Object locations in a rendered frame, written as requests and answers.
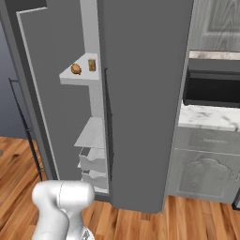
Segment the black microwave oven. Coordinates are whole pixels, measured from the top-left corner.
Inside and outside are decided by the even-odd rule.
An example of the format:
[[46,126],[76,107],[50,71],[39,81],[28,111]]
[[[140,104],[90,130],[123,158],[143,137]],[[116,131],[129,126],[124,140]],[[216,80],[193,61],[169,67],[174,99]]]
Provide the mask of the black microwave oven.
[[188,60],[183,103],[240,109],[240,60]]

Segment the grey fridge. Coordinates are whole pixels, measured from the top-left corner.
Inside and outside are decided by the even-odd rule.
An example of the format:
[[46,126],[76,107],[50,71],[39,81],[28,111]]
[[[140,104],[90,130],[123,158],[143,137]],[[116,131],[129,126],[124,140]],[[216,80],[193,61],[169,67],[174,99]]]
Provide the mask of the grey fridge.
[[[177,125],[194,0],[80,0],[84,54],[81,75],[92,92],[92,115],[77,146],[103,148],[112,206],[158,213]],[[88,59],[96,59],[89,71]],[[104,68],[112,109],[110,166]]]

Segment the grey wall cupboard door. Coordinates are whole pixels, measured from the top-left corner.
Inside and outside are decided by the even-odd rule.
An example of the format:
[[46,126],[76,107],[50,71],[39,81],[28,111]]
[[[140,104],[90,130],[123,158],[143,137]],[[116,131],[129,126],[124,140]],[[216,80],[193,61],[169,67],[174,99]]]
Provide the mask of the grey wall cupboard door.
[[240,53],[240,0],[194,0],[190,49]]

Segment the grey open fridge door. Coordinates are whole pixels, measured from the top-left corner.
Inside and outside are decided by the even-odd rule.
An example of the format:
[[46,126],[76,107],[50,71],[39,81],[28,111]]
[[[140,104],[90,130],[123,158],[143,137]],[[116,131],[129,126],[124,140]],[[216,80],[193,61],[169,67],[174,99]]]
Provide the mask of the grey open fridge door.
[[89,94],[60,74],[84,53],[80,0],[0,0],[0,19],[47,178],[79,180]]

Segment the grey drawer front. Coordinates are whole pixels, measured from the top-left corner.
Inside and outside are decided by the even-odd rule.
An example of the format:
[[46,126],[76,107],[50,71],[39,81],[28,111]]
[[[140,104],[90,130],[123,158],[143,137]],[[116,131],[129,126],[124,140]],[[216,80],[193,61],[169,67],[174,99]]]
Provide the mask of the grey drawer front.
[[240,133],[213,129],[180,127],[175,148],[240,155]]

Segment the white fridge drawer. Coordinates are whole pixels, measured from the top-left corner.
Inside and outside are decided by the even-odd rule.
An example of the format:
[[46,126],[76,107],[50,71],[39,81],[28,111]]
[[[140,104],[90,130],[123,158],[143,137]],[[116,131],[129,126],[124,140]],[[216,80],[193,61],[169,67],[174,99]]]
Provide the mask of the white fridge drawer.
[[78,167],[83,171],[106,172],[105,150],[103,148],[84,147],[79,154]]
[[95,172],[82,172],[82,180],[90,183],[94,187],[95,191],[108,192],[107,178],[103,175],[99,175]]

